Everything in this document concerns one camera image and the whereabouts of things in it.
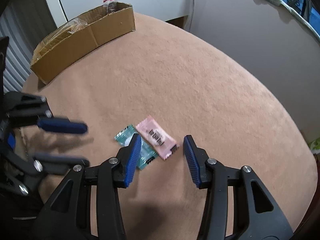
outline cardboard box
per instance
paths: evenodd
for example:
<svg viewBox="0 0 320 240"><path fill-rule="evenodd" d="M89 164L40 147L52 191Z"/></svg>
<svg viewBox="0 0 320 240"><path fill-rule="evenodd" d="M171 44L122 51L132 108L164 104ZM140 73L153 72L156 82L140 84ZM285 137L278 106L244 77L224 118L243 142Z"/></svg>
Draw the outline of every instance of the cardboard box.
<svg viewBox="0 0 320 240"><path fill-rule="evenodd" d="M106 15L106 7L99 6L77 18L87 23L73 34L69 21L45 37L36 47L31 70L48 84L72 63L97 47L135 30L132 5L117 2L116 12Z"/></svg>

